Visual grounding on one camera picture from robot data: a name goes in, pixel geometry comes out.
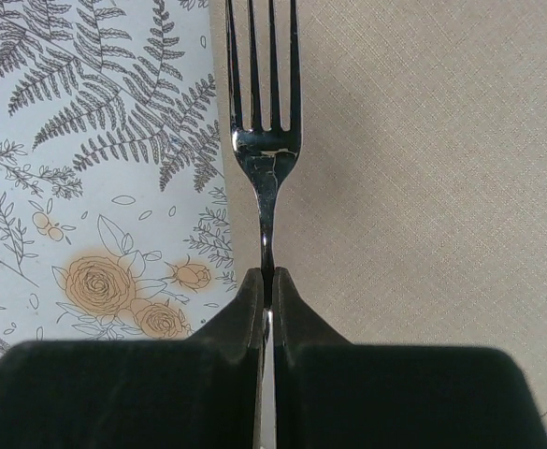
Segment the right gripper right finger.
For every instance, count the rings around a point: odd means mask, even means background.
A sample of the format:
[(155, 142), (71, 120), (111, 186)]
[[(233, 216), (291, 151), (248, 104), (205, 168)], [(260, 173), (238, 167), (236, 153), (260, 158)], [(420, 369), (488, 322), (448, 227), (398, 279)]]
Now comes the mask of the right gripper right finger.
[(546, 448), (525, 376), (492, 347), (352, 343), (272, 283), (280, 448)]

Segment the beige cloth napkin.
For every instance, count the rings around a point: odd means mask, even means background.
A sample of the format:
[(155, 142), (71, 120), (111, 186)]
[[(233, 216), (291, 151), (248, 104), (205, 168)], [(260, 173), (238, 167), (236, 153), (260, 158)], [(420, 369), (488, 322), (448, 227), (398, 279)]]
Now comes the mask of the beige cloth napkin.
[(346, 338), (496, 346), (547, 422), (547, 1), (302, 1), (275, 260)]

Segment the silver fork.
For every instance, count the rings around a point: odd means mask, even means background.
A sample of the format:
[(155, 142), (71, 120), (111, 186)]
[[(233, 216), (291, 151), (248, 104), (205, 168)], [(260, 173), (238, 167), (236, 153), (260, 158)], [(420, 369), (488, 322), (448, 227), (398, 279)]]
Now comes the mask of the silver fork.
[(275, 410), (275, 380), (273, 355), (273, 283), (275, 263), (273, 255), (274, 217), (276, 202), (283, 181), (295, 168), (302, 146), (302, 88), (300, 38), (297, 3), (290, 3), (290, 125), (281, 125), (281, 93), (278, 72), (277, 34), (274, 3), (268, 3), (269, 57), (270, 57), (270, 127), (262, 120), (261, 91), (257, 57), (253, 2), (247, 3), (250, 26), (250, 81), (251, 126), (243, 126), (244, 114), (240, 93), (237, 33), (233, 3), (225, 3), (226, 53), (228, 93), (230, 98), (230, 134), (235, 158), (249, 179), (255, 193), (260, 228), (260, 271), (264, 282), (265, 360), (262, 386), (266, 392), (261, 415), (267, 420), (261, 424), (259, 448), (279, 448), (277, 411)]

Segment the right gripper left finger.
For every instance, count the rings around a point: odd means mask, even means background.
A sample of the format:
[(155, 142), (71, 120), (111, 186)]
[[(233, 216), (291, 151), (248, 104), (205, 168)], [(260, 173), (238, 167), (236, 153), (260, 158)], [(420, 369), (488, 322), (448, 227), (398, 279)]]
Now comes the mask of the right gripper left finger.
[(264, 285), (184, 340), (28, 341), (0, 359), (0, 448), (255, 448)]

